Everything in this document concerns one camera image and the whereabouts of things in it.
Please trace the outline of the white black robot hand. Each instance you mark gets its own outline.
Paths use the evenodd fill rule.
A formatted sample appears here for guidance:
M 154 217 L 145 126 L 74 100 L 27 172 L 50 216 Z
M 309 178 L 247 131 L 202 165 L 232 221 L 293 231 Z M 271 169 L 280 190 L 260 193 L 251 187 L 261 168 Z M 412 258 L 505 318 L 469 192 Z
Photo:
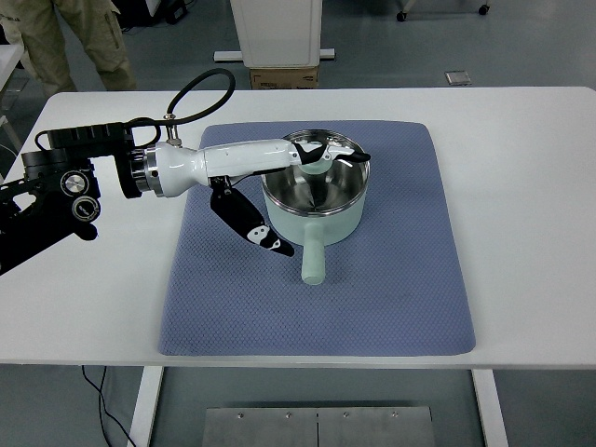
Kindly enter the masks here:
M 142 192 L 175 197 L 201 184 L 211 188 L 210 208 L 241 237 L 292 257 L 293 246 L 267 226 L 254 205 L 233 187 L 253 175 L 333 160 L 364 163 L 371 156 L 349 145 L 286 139 L 233 142 L 191 150 L 159 142 L 142 150 L 133 180 Z

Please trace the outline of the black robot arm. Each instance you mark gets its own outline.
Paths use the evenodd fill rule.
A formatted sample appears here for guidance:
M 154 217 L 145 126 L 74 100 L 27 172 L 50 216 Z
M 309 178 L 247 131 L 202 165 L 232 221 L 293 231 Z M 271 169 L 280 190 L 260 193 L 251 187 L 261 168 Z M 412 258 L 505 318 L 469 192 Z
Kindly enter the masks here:
M 91 160 L 111 156 L 127 198 L 142 195 L 141 150 L 132 125 L 108 123 L 46 132 L 49 148 L 23 153 L 24 177 L 1 185 L 1 273 L 75 234 L 97 237 L 101 197 Z

